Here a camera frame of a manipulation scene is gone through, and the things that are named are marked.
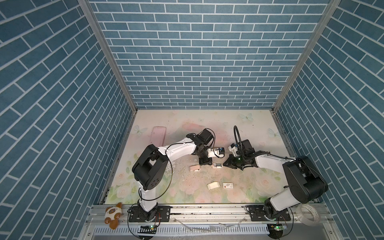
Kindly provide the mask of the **white staple box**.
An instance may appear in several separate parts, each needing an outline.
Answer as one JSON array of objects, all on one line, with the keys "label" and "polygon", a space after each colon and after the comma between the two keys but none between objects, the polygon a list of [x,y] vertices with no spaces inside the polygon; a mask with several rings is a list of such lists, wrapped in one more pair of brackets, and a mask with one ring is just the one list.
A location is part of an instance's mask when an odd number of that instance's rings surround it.
[{"label": "white staple box", "polygon": [[233,189],[234,184],[233,183],[223,183],[223,189]]}]

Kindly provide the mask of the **staple box tray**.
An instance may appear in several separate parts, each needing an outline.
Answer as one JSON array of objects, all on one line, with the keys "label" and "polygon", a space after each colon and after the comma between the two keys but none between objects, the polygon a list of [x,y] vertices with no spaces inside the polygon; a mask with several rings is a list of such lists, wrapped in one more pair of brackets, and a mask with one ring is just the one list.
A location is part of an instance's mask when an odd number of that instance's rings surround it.
[{"label": "staple box tray", "polygon": [[220,188],[220,183],[217,181],[209,183],[207,184],[207,188],[208,190],[214,190],[214,189]]}]

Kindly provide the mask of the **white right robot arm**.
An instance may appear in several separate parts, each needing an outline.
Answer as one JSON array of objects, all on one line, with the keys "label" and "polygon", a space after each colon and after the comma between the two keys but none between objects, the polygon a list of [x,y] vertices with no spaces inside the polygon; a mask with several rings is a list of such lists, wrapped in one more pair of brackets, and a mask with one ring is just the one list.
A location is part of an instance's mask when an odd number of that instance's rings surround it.
[{"label": "white right robot arm", "polygon": [[264,216],[270,221],[279,218],[290,207],[321,197],[329,189],[326,180],[306,156],[292,159],[255,151],[249,140],[231,144],[229,151],[225,167],[240,170],[261,168],[284,174],[288,186],[265,200],[263,206]]}]

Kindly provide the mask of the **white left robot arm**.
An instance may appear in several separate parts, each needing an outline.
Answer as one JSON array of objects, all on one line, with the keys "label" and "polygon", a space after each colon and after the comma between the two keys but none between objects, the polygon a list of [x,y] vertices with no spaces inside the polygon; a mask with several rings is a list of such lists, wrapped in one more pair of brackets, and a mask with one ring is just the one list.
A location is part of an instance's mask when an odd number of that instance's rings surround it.
[{"label": "white left robot arm", "polygon": [[151,144],[145,148],[132,168],[134,178],[139,185],[138,209],[139,217],[144,221],[151,221],[157,215],[156,187],[163,178],[167,166],[173,169],[172,162],[184,156],[194,155],[199,158],[199,163],[211,165],[212,149],[216,136],[210,129],[203,129],[200,133],[186,135],[179,142],[164,147]]}]

